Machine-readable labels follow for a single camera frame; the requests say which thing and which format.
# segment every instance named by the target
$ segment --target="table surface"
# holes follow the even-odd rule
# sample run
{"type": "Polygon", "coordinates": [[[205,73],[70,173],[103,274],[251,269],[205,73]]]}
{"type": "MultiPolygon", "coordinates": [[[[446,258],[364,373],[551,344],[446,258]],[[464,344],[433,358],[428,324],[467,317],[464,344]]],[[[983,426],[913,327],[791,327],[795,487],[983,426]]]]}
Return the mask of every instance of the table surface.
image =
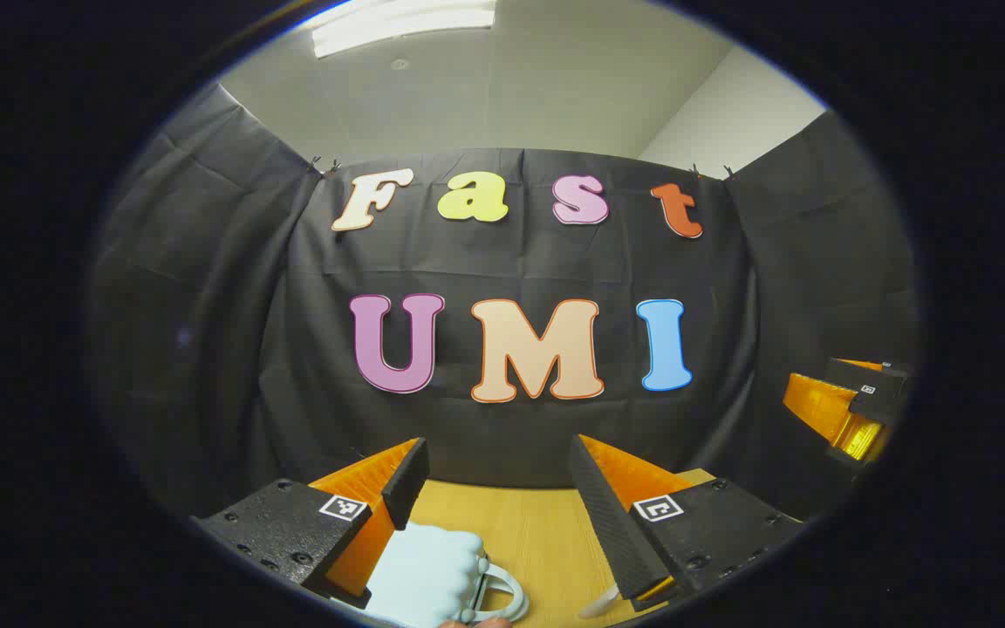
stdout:
{"type": "MultiPolygon", "coordinates": [[[[702,469],[679,472],[693,485],[714,479],[702,469]]],[[[599,628],[644,612],[618,599],[592,619],[576,613],[615,584],[584,501],[573,488],[495,488],[427,480],[410,520],[451,532],[478,534],[491,562],[510,572],[530,599],[519,625],[599,628]]],[[[511,596],[488,592],[483,611],[506,607],[511,596]]]]}

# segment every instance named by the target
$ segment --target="ceiling light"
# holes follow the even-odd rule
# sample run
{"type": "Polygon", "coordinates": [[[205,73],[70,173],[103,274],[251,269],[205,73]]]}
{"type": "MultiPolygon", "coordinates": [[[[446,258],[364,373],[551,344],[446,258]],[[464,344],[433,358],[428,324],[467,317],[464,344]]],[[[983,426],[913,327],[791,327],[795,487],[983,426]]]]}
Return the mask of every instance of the ceiling light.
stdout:
{"type": "Polygon", "coordinates": [[[494,0],[348,0],[313,17],[316,56],[416,32],[490,28],[494,0]]]}

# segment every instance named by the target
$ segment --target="screw hole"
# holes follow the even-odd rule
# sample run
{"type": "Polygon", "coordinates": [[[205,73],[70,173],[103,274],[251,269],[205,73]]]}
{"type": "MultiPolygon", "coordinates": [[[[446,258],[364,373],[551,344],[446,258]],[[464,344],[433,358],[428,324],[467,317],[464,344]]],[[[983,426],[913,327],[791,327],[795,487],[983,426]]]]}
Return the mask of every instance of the screw hole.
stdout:
{"type": "Polygon", "coordinates": [[[697,554],[697,556],[690,558],[689,561],[687,561],[686,564],[684,564],[684,569],[689,569],[689,570],[703,569],[706,567],[709,567],[710,563],[711,563],[711,557],[705,556],[705,554],[697,554]]]}

